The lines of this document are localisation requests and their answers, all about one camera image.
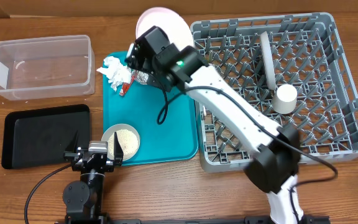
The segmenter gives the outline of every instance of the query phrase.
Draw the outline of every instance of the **wooden table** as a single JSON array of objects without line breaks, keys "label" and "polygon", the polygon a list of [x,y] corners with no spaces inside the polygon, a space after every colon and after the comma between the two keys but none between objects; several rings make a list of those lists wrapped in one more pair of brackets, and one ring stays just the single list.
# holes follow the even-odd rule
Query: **wooden table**
[{"label": "wooden table", "polygon": [[[225,19],[254,15],[185,16],[187,23],[202,19]],[[333,14],[358,90],[358,13]],[[86,34],[91,38],[96,67],[111,52],[127,50],[135,37],[137,17],[76,17],[46,19],[0,19],[0,40]],[[90,96],[8,101],[0,96],[0,223],[23,223],[25,200],[33,186],[62,165],[22,170],[1,167],[4,118],[11,111],[85,103],[91,108],[92,138],[103,133],[102,75],[96,74],[96,90]],[[358,223],[358,159],[336,164],[339,178],[299,189],[305,213],[329,215],[333,223]],[[331,175],[323,166],[302,166],[300,179]],[[41,185],[29,207],[31,223],[62,220],[62,191],[79,173],[70,170]],[[122,167],[108,174],[104,211],[113,218],[163,220],[183,218],[242,218],[268,215],[265,194],[243,172],[207,174],[199,156],[189,161]]]}]

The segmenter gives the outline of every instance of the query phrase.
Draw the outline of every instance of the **plastic bin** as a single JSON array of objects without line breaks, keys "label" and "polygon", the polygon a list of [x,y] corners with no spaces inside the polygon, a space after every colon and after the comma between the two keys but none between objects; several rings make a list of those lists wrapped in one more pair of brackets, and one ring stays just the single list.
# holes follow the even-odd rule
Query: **plastic bin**
[{"label": "plastic bin", "polygon": [[[328,13],[199,21],[195,47],[227,83],[264,115],[295,125],[302,150],[329,162],[358,157],[358,94],[332,15]],[[298,91],[291,114],[272,108],[259,35],[267,31],[276,83]],[[207,172],[242,170],[249,155],[238,139],[201,105],[200,157]],[[315,164],[307,157],[301,164]]]},{"label": "plastic bin", "polygon": [[87,35],[0,42],[0,95],[28,100],[94,93],[94,53]]}]

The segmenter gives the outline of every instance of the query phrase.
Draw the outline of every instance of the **cardboard wall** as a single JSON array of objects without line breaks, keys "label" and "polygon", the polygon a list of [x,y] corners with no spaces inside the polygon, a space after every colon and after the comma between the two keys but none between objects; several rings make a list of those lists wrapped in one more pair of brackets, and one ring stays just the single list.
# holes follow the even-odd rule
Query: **cardboard wall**
[{"label": "cardboard wall", "polygon": [[155,6],[179,14],[358,12],[358,0],[0,0],[10,16],[131,16]]}]

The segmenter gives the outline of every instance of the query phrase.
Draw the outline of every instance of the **black tray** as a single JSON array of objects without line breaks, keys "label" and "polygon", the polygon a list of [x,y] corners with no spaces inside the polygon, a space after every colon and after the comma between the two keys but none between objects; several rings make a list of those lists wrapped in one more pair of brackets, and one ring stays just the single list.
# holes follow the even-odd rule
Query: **black tray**
[{"label": "black tray", "polygon": [[5,118],[1,165],[15,169],[61,163],[64,151],[75,150],[73,141],[88,147],[90,137],[86,105],[12,112]]}]

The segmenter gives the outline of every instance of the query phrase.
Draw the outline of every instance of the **clear plastic container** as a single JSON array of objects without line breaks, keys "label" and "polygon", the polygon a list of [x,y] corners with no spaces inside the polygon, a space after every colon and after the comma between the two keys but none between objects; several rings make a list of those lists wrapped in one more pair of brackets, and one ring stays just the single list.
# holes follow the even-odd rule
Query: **clear plastic container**
[{"label": "clear plastic container", "polygon": [[94,53],[87,35],[0,42],[0,95],[29,100],[94,93]]}]

